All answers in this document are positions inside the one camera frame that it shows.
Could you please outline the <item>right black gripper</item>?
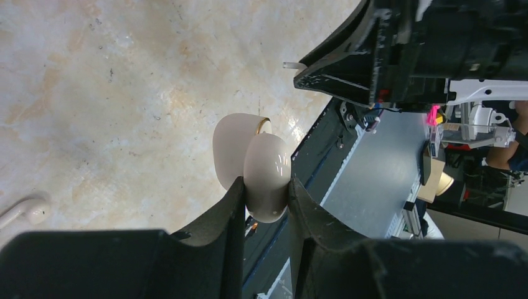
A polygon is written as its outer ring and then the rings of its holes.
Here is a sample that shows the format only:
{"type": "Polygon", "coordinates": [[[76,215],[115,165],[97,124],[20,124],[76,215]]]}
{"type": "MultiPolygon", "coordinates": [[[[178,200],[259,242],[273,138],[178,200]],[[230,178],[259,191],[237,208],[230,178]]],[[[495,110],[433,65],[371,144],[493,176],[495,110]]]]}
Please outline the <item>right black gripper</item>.
{"type": "Polygon", "coordinates": [[[300,60],[295,88],[370,107],[460,97],[455,81],[527,84],[526,1],[361,1],[300,60]]]}

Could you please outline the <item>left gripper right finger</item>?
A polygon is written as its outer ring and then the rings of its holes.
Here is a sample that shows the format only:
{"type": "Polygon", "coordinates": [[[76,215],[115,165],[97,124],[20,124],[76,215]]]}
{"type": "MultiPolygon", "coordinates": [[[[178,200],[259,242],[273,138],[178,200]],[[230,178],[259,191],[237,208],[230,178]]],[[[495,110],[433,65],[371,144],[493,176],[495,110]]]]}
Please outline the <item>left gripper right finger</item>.
{"type": "Polygon", "coordinates": [[[288,186],[295,298],[526,298],[527,253],[500,240],[370,239],[288,186]]]}

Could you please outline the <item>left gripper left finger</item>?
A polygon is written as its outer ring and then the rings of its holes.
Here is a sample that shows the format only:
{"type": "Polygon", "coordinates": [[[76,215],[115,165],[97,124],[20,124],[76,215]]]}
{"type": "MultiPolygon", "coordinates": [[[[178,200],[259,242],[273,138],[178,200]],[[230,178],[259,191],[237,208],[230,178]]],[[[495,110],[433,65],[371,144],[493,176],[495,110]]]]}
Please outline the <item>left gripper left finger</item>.
{"type": "Polygon", "coordinates": [[[26,232],[1,250],[2,298],[240,298],[245,188],[182,229],[26,232]]]}

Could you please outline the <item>small beige earbud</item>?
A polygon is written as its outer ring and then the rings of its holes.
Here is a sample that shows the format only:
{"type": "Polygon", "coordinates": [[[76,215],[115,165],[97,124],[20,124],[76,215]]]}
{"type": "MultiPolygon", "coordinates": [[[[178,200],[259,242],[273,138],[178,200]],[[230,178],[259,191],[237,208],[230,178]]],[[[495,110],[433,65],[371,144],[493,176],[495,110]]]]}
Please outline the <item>small beige earbud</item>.
{"type": "Polygon", "coordinates": [[[30,224],[40,224],[50,216],[50,204],[45,199],[23,200],[1,215],[1,229],[17,217],[24,216],[30,224]]]}
{"type": "Polygon", "coordinates": [[[307,66],[300,62],[283,62],[284,69],[293,69],[297,71],[302,71],[307,68],[307,66]]]}

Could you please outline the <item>beige rounded block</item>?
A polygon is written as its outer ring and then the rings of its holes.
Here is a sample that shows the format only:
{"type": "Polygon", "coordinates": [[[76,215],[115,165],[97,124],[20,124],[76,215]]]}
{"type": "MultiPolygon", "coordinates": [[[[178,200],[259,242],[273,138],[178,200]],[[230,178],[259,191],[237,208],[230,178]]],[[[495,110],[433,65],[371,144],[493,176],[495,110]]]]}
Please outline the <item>beige rounded block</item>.
{"type": "Polygon", "coordinates": [[[287,207],[291,157],[286,142],[273,134],[270,119],[229,114],[216,125],[212,146],[215,172],[224,189],[243,178],[249,215],[262,223],[279,220],[287,207]]]}

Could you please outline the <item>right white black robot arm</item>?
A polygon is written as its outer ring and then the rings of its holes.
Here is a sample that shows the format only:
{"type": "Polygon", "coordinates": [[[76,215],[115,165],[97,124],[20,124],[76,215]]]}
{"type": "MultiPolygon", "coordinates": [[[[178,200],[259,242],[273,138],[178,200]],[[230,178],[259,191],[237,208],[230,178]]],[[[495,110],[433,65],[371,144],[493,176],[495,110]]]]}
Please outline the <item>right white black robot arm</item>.
{"type": "Polygon", "coordinates": [[[526,1],[361,1],[301,59],[298,89],[407,111],[527,98],[526,1]]]}

